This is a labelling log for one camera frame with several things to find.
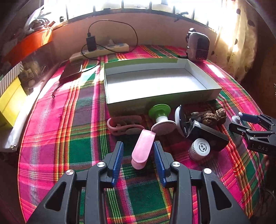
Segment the small white grey knob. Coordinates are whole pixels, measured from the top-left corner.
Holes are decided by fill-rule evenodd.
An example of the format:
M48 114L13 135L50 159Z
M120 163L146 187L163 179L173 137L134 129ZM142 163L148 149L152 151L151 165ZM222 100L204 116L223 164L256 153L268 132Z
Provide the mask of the small white grey knob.
M231 121L235 124L240 124L240 117L238 115L233 115Z

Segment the pink plastic clip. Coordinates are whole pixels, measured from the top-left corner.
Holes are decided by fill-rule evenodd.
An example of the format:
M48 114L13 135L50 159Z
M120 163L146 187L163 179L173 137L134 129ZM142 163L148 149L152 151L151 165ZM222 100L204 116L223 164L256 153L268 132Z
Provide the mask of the pink plastic clip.
M131 154L131 165L134 169L140 170L145 167L154 143L155 135L152 131L142 130Z

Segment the brown walnut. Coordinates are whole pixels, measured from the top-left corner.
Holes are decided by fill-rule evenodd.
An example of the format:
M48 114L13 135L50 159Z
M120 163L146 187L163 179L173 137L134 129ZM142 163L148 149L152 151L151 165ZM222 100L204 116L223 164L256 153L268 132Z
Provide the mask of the brown walnut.
M217 118L217 124L222 125L226 122L226 112L223 108L219 108L215 112Z
M202 124L209 126L209 127L215 127L217 125L217 117L212 112L206 112L202 115Z

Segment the black rectangular device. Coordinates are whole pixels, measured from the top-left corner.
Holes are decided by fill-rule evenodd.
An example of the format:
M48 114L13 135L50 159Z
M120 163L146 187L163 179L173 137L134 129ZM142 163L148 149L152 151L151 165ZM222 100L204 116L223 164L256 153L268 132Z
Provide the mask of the black rectangular device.
M187 129L187 138L191 141L202 138L209 143L211 150L217 152L223 150L229 143L228 137L225 134L196 120L192 121Z

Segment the pink silicone cable holder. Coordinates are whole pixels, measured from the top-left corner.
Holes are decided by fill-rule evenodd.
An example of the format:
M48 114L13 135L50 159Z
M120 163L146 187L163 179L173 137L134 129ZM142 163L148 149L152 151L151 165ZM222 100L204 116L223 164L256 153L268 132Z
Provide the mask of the pink silicone cable holder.
M138 115L111 117L107 127L114 136L140 134L144 127L140 124L142 118Z

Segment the green white spool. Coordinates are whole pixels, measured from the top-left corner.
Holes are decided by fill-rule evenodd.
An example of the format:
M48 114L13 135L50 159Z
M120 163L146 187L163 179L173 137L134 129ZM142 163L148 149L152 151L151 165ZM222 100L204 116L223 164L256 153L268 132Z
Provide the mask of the green white spool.
M151 131L156 135L166 135L176 129L176 123L168 119L171 112L170 106L166 104L158 104L149 110L149 117L155 120L155 124L151 127Z

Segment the white round cap bottle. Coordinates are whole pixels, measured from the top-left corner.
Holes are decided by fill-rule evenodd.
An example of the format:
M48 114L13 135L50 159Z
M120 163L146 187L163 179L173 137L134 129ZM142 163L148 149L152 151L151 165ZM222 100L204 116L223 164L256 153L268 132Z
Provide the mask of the white round cap bottle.
M207 157L210 153L210 145L207 140L197 138L189 148L189 156L195 161L199 161Z

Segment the black white round clamp mount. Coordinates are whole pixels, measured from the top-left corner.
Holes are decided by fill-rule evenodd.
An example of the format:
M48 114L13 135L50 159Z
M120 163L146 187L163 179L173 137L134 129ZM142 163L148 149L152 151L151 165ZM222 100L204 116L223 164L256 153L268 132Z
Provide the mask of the black white round clamp mount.
M175 122L177 126L177 130L179 133L187 137L188 135L188 129L192 123L192 121L202 121L202 115L200 112L192 112L188 113L184 111L184 107L182 105L179 105L175 110Z

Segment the plaid pink green blanket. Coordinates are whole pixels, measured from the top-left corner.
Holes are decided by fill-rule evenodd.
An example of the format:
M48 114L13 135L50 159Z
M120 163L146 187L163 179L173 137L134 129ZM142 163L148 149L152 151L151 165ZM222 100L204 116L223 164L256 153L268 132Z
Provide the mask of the plaid pink green blanket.
M104 71L85 62L89 71L58 87L62 68L50 79L38 98L22 139L18 164L19 202L28 220L41 200L64 172L84 170L111 152L117 138L107 128ZM246 141L219 127L229 143L202 162L190 159L189 142L178 132L162 136L161 144L174 159L191 169L211 168L228 188L246 215L258 207L264 186L262 154L247 150ZM143 170L131 166L135 135L121 136L124 158L118 183L105 191L108 223L167 223L172 190L161 186L152 160Z

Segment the white green shallow box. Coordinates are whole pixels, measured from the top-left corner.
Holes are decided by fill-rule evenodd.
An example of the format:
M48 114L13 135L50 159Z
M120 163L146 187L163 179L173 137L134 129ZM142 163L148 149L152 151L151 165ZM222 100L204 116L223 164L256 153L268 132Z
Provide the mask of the white green shallow box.
M187 59L146 58L108 62L104 87L110 116L147 114L151 107L171 108L215 100L222 88Z

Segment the spotted cream curtain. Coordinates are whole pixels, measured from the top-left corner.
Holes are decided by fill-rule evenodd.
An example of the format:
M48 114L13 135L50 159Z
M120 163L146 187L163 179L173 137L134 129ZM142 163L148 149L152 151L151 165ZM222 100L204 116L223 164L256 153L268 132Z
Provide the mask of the spotted cream curtain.
M218 19L210 60L240 83L256 56L258 13L247 1L223 1Z

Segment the silver black space heater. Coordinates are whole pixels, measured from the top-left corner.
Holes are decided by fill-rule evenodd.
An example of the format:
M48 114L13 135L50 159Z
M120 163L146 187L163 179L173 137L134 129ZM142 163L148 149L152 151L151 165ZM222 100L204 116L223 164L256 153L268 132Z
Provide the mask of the silver black space heater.
M205 34L190 28L186 37L188 60L192 62L206 61L209 54L210 39Z

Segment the white power strip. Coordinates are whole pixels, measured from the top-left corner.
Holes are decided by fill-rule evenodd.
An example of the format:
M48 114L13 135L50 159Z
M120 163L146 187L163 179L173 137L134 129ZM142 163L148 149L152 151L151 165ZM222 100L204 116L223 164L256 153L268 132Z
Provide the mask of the white power strip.
M125 51L128 52L129 45L126 43L120 43L120 44L115 44L112 46L106 46L105 48L98 47L95 51L82 50L82 52L73 54L69 58L69 60L70 60L70 62L73 62L73 61L77 61L80 59L86 59L87 57L94 58L94 57L112 54L114 51L119 52L119 53L125 52Z

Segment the black charger adapter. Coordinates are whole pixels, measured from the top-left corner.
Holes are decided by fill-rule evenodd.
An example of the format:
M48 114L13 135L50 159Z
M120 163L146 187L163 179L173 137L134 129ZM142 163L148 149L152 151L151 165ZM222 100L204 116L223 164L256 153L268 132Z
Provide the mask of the black charger adapter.
M92 35L90 32L88 32L87 34L86 43L89 52L95 51L97 49L95 36Z

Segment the yellow storage box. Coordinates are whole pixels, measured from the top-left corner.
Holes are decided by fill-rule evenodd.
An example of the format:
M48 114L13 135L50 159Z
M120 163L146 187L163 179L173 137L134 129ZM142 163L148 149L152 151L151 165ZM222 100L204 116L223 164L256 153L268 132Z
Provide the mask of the yellow storage box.
M26 93L16 78L1 95L1 130L11 129L24 104Z

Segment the striped gift box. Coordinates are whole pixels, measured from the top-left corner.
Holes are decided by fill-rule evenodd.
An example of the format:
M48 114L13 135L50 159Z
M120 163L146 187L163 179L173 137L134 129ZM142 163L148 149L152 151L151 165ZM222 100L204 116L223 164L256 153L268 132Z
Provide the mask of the striped gift box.
M5 92L7 87L18 77L18 75L24 70L22 62L19 62L14 66L2 79L0 86L1 95Z

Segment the orange planter box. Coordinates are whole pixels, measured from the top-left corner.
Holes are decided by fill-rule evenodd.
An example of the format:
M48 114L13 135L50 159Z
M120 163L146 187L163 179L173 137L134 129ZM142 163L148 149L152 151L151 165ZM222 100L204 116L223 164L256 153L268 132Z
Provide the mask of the orange planter box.
M2 63L9 62L12 66L18 64L25 57L52 41L52 28L43 28L36 31L13 47L1 60Z

